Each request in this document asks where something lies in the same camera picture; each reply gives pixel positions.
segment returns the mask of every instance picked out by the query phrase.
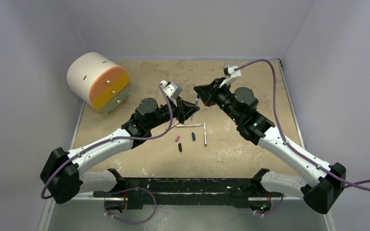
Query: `white pen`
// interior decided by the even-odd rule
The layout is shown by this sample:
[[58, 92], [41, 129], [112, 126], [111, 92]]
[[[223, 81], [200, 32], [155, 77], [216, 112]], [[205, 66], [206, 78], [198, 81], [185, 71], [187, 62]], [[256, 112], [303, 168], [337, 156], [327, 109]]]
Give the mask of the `white pen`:
[[205, 140], [205, 147], [208, 146], [208, 138], [206, 137], [206, 123], [203, 122], [203, 137]]
[[[199, 95], [197, 95], [197, 99], [195, 100], [195, 105], [196, 105], [196, 106], [198, 105], [198, 102], [199, 102]], [[193, 114], [191, 115], [191, 121], [192, 121], [192, 120], [194, 120], [194, 115], [195, 115], [195, 113], [193, 113]]]
[[177, 128], [194, 128], [194, 127], [200, 127], [201, 124], [178, 124], [175, 127]]
[[173, 127], [175, 127], [177, 124], [179, 124], [179, 121], [177, 121], [176, 123], [172, 124], [170, 129], [172, 129]]

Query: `gray floor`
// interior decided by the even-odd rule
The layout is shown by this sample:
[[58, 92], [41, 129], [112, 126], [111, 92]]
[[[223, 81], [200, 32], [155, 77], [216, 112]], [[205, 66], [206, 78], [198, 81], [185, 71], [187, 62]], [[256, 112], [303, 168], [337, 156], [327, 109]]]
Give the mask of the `gray floor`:
[[[154, 217], [141, 225], [128, 225], [104, 216], [103, 201], [72, 200], [56, 205], [50, 231], [326, 231], [323, 216], [303, 201], [286, 200], [280, 210], [260, 218], [248, 209], [232, 206], [159, 205]], [[120, 218], [142, 220], [152, 212], [128, 210]]]

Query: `tan work surface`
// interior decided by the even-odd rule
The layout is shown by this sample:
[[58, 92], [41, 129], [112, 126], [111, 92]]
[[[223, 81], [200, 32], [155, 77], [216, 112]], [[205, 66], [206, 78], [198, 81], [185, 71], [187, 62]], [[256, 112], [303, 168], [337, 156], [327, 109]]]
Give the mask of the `tan work surface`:
[[[86, 105], [74, 148], [87, 145], [111, 134], [130, 119], [143, 98], [151, 97], [159, 104], [165, 101], [158, 89], [161, 80], [179, 84], [181, 97], [194, 103], [196, 85], [210, 84], [223, 75], [223, 66], [242, 65], [235, 61], [115, 61], [130, 75], [131, 91], [121, 105], [104, 115]], [[272, 62], [277, 75], [277, 115], [284, 133], [296, 143], [300, 138], [294, 123], [289, 100], [277, 62]], [[258, 111], [275, 123], [273, 116], [273, 78], [266, 63], [252, 64], [242, 69], [242, 77], [232, 84], [233, 92], [238, 87], [253, 90], [259, 100]], [[198, 104], [200, 111], [193, 121], [186, 124], [207, 124], [208, 146], [204, 146], [203, 127], [173, 128], [165, 136], [127, 152], [119, 153], [91, 169], [103, 171], [117, 169], [123, 177], [186, 177], [186, 178], [250, 178], [261, 168], [280, 174], [297, 173], [270, 152], [244, 140], [236, 131], [236, 125], [218, 106]], [[161, 134], [169, 123], [152, 129], [152, 135]], [[191, 132], [196, 135], [192, 141]], [[183, 151], [178, 150], [177, 135]]]

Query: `gray wall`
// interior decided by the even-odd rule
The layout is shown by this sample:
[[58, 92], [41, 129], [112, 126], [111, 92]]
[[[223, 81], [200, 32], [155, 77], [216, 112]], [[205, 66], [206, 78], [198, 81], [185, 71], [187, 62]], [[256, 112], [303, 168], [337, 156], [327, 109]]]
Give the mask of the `gray wall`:
[[66, 72], [85, 52], [60, 1], [0, 0], [0, 230], [38, 227], [40, 171], [81, 106]]
[[[307, 149], [370, 179], [370, 1], [317, 1], [284, 67]], [[338, 230], [370, 230], [370, 192], [347, 189], [332, 211]]]
[[64, 0], [111, 58], [279, 58], [315, 0]]

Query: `white cylinder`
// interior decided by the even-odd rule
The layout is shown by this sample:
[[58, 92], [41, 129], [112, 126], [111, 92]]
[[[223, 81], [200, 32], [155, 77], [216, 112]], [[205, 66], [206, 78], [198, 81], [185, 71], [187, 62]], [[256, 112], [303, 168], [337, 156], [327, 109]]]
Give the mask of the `white cylinder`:
[[79, 57], [67, 72], [72, 91], [99, 112], [109, 112], [127, 97], [130, 77], [121, 66], [96, 52]]

